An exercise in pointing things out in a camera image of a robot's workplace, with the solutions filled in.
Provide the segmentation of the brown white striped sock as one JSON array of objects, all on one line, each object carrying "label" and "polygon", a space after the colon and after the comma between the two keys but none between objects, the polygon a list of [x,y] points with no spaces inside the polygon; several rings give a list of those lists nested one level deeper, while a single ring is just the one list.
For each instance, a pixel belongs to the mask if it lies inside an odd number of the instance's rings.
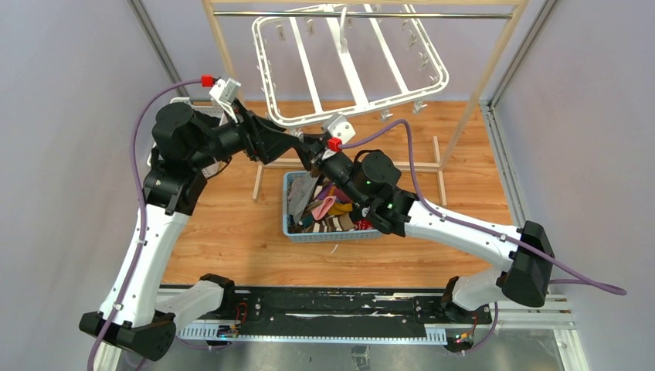
[{"label": "brown white striped sock", "polygon": [[340,216],[326,216],[304,227],[302,233],[333,233],[355,231],[355,225],[348,214]]}]

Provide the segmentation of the purple striped sock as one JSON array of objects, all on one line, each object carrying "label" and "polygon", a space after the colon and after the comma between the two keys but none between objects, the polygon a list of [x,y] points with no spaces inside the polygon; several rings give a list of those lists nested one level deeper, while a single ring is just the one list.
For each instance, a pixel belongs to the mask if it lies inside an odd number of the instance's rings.
[{"label": "purple striped sock", "polygon": [[318,188],[315,199],[324,200],[326,197],[335,196],[337,188],[332,184],[328,183],[327,185],[322,185]]}]

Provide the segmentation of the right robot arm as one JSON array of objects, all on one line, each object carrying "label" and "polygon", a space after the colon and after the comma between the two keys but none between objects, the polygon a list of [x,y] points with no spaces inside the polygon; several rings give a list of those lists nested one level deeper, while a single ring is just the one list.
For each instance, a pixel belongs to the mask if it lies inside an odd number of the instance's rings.
[{"label": "right robot arm", "polygon": [[315,152],[307,164],[343,191],[379,232],[447,244],[491,264],[479,274],[449,280],[441,301],[448,320],[461,322],[474,309],[500,300],[544,305],[554,253],[541,224],[492,224],[422,201],[397,186],[401,172],[379,150],[357,162],[342,152],[329,157]]}]

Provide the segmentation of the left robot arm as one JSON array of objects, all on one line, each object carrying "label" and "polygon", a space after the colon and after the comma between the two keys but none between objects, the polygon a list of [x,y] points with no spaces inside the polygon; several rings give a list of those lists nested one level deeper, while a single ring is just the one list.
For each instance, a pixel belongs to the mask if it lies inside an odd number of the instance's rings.
[{"label": "left robot arm", "polygon": [[206,274],[166,301],[158,289],[174,245],[186,227],[209,176],[207,168],[229,163],[240,152],[263,164],[294,150],[306,166],[335,154],[350,136],[341,115],[320,134],[290,134],[248,111],[239,101],[212,116],[183,100],[156,114],[150,168],[137,176],[137,222],[131,245],[100,308],[80,319],[80,330],[149,361],[161,359],[176,332],[201,316],[231,317],[237,308],[234,282]]}]

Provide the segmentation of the red sock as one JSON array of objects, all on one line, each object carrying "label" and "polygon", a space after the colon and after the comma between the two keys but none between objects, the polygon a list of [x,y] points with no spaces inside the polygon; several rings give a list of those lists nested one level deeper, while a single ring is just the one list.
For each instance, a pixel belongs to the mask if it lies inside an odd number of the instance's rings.
[{"label": "red sock", "polygon": [[355,222],[356,230],[373,230],[374,227],[371,222],[365,219],[361,219]]}]

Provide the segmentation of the grey sock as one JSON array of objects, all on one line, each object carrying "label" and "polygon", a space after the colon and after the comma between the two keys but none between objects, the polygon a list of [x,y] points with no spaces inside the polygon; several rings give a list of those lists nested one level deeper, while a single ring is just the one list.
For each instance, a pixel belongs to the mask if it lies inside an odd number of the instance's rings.
[{"label": "grey sock", "polygon": [[309,172],[302,172],[294,178],[287,192],[287,212],[295,223],[301,220],[307,204],[313,197],[318,178]]}]

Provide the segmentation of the pink patterned sock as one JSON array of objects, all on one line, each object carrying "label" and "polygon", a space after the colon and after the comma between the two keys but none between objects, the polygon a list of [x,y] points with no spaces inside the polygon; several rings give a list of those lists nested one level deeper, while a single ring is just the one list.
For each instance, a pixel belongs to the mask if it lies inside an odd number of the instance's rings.
[{"label": "pink patterned sock", "polygon": [[335,198],[326,197],[321,201],[321,204],[318,205],[311,211],[311,214],[314,220],[321,220],[328,214],[329,210],[335,203]]}]

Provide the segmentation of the mustard yellow sock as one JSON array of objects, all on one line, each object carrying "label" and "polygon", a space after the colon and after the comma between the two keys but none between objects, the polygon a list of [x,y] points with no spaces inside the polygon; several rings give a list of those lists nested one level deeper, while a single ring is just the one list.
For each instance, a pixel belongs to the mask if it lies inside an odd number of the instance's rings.
[{"label": "mustard yellow sock", "polygon": [[351,203],[334,203],[327,214],[330,216],[342,216],[353,211],[353,205]]}]

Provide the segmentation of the blue plastic sock basket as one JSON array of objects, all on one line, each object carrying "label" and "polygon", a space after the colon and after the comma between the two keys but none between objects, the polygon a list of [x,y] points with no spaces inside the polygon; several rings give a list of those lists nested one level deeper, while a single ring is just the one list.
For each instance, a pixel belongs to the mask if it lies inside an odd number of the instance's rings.
[{"label": "blue plastic sock basket", "polygon": [[287,206],[287,192],[293,180],[300,178],[304,171],[286,172],[283,176],[283,205],[282,205],[282,232],[293,243],[320,243],[346,240],[378,239],[383,236],[377,230],[352,230],[325,233],[291,233],[290,214]]}]

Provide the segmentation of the wooden clothes rack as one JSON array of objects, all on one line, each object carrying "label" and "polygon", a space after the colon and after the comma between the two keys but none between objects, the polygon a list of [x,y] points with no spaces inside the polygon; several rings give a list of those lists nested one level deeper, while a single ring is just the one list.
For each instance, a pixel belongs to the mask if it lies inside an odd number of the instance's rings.
[{"label": "wooden clothes rack", "polygon": [[[364,4],[371,4],[377,6],[378,10],[381,12],[380,8],[385,3],[383,1],[373,2],[373,1],[344,1],[342,3],[327,3],[325,1],[310,1],[308,6],[319,5],[319,4],[346,4],[348,6],[348,11],[350,12],[363,12],[365,9]],[[409,4],[413,5],[410,1],[397,1],[396,5],[401,7],[403,10],[403,5]],[[509,11],[507,13],[442,13],[442,12],[419,12],[419,13],[437,13],[444,14],[445,16],[436,18],[430,17],[426,20],[432,19],[499,19],[505,22],[503,29],[501,30],[500,35],[498,36],[497,41],[494,44],[494,48],[490,54],[489,59],[486,62],[484,71],[480,79],[477,82],[473,92],[470,94],[469,100],[464,108],[461,118],[458,120],[454,132],[451,134],[450,141],[446,146],[445,151],[440,151],[437,138],[432,139],[433,153],[435,161],[433,163],[426,163],[419,165],[418,170],[423,173],[434,174],[437,179],[438,189],[439,189],[439,203],[442,206],[446,206],[446,189],[444,181],[444,171],[448,161],[451,159],[453,151],[457,145],[457,142],[460,139],[460,136],[464,132],[470,117],[476,108],[478,101],[482,97],[484,89],[490,82],[492,73],[496,69],[502,54],[507,48],[507,45],[514,34],[514,31],[523,16],[524,10],[528,6],[526,1],[494,1],[488,2],[488,5],[494,6],[506,6]],[[204,8],[204,13],[207,16],[209,21],[209,26],[212,31],[213,37],[216,41],[216,45],[219,48],[222,61],[226,68],[226,71],[230,74],[235,72],[234,63],[230,55],[226,37],[222,31],[220,25],[220,18],[222,17],[252,17],[254,21],[256,18],[264,15],[266,12],[285,12],[285,11],[256,11],[256,10],[220,10],[218,9],[217,1],[204,1],[202,3]],[[382,13],[399,13],[399,12],[382,12]],[[397,18],[382,18],[379,19],[379,22],[383,19],[397,19]]]}]

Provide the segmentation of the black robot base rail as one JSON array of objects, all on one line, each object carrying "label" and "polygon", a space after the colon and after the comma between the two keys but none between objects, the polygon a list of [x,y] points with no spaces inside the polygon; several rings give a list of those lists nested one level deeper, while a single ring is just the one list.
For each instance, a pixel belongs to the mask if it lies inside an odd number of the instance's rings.
[{"label": "black robot base rail", "polygon": [[352,345],[441,345],[459,352],[490,329],[573,330],[568,302],[549,295],[541,308],[512,301],[484,305],[457,321],[437,311],[439,288],[240,286],[226,315],[208,313],[177,331],[180,339]]}]

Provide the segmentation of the white plastic clip hanger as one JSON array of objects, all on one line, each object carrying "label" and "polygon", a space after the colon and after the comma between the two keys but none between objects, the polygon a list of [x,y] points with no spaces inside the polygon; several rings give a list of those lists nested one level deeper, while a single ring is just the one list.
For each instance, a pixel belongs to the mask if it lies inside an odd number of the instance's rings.
[{"label": "white plastic clip hanger", "polygon": [[[391,107],[406,104],[410,101],[414,103],[414,111],[419,113],[425,107],[425,98],[437,94],[447,87],[450,82],[450,74],[421,22],[422,19],[428,19],[433,16],[436,18],[443,18],[445,16],[444,14],[418,13],[414,6],[409,4],[404,4],[402,6],[403,10],[400,13],[382,13],[378,10],[377,6],[371,4],[364,4],[363,7],[365,9],[363,12],[350,12],[348,11],[348,6],[346,4],[319,4],[300,9],[292,9],[285,12],[266,12],[264,15],[256,18],[253,22],[252,33],[259,58],[258,67],[261,74],[263,92],[266,98],[267,113],[269,119],[278,126],[286,129],[297,129],[311,124],[322,123],[334,114],[353,117],[377,111],[381,112],[382,118],[386,120],[391,117],[391,114],[389,113]],[[323,18],[327,23],[327,28],[333,39],[334,50],[337,53],[338,65],[343,69],[348,88],[353,95],[354,103],[345,108],[329,111],[323,108],[315,81],[317,71],[311,66],[307,56],[306,44],[301,40],[298,25],[299,20],[305,19],[307,22],[310,22],[319,18]],[[375,36],[375,45],[381,48],[383,55],[382,60],[387,63],[392,75],[392,81],[395,82],[399,88],[397,94],[383,97],[378,100],[368,99],[361,82],[361,77],[356,69],[355,62],[351,57],[351,50],[348,46],[348,39],[346,36],[347,24],[350,19],[354,18],[369,20]],[[417,89],[408,88],[405,78],[395,61],[395,57],[392,55],[392,51],[389,48],[386,38],[383,36],[382,29],[379,25],[379,19],[382,18],[402,19],[404,27],[411,25],[409,30],[409,46],[413,47],[415,44],[419,44],[423,48],[423,51],[420,53],[421,64],[419,68],[424,70],[430,66],[436,72],[436,74],[431,77],[431,82],[427,87]],[[306,79],[311,103],[314,108],[314,113],[312,114],[305,114],[297,117],[285,117],[280,113],[278,107],[276,96],[277,85],[273,81],[272,67],[270,66],[270,61],[268,59],[266,41],[263,36],[262,28],[269,24],[281,27],[286,23],[290,26],[300,57],[303,76]]]}]

